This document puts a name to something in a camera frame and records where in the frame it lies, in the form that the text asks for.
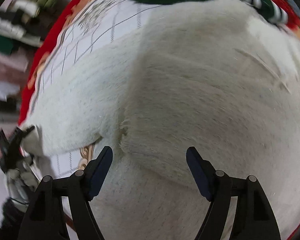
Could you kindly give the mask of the hanging clothes rack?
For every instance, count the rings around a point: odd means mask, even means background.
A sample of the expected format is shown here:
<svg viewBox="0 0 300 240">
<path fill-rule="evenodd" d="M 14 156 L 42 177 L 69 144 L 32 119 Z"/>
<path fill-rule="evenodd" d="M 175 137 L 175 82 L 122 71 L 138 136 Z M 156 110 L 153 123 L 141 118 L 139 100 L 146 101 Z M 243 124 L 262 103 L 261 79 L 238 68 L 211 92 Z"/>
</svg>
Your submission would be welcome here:
<svg viewBox="0 0 300 240">
<path fill-rule="evenodd" d="M 60 0 L 0 0 L 0 52 L 39 48 L 58 18 Z"/>
</svg>

